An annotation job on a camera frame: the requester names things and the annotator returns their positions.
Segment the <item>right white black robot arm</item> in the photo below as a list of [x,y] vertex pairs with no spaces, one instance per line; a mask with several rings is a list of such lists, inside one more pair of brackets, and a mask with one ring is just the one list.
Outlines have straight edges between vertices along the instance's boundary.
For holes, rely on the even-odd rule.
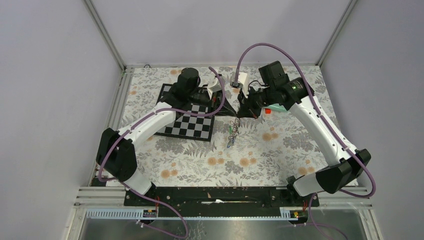
[[328,164],[327,167],[306,176],[290,180],[287,201],[301,205],[307,196],[317,192],[334,194],[364,172],[371,160],[367,149],[359,150],[346,139],[320,105],[314,91],[302,77],[289,79],[279,61],[259,68],[265,87],[255,90],[248,76],[237,70],[234,74],[240,88],[238,118],[258,118],[262,108],[278,104],[295,116],[316,142]]

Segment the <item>keyring with coloured key tags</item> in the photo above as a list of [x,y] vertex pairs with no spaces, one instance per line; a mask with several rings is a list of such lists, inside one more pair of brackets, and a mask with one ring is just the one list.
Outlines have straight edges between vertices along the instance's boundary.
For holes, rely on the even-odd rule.
[[228,142],[227,142],[227,148],[232,147],[235,144],[236,137],[239,134],[239,127],[241,125],[241,119],[235,118],[233,121],[230,122],[229,126],[229,136],[228,136]]

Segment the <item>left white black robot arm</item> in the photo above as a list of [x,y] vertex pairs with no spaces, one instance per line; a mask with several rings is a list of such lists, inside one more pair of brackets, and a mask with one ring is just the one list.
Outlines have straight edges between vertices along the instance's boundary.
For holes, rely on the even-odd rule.
[[99,165],[99,181],[109,181],[102,177],[106,170],[112,180],[133,190],[142,205],[154,202],[155,192],[151,189],[154,184],[138,169],[136,147],[185,114],[201,118],[236,114],[233,109],[224,110],[228,104],[225,82],[215,69],[210,67],[209,70],[214,78],[209,84],[201,85],[199,72],[192,67],[184,68],[177,81],[147,114],[118,130],[109,127],[103,131],[95,158]]

